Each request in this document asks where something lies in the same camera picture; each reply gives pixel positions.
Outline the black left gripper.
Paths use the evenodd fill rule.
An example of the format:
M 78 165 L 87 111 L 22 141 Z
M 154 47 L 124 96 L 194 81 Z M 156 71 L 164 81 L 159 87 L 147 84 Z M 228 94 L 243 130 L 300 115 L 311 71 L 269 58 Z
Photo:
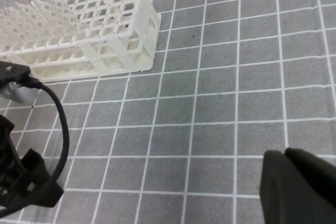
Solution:
M 18 156 L 11 139 L 15 125 L 1 116 L 1 206 L 8 208 L 22 202 L 50 178 L 42 156 L 29 149 Z

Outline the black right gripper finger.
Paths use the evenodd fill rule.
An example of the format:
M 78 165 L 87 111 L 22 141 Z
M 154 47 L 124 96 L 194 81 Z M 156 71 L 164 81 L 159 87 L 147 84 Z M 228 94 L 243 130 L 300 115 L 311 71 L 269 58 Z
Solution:
M 265 223 L 335 223 L 335 165 L 298 148 L 267 150 L 259 195 Z

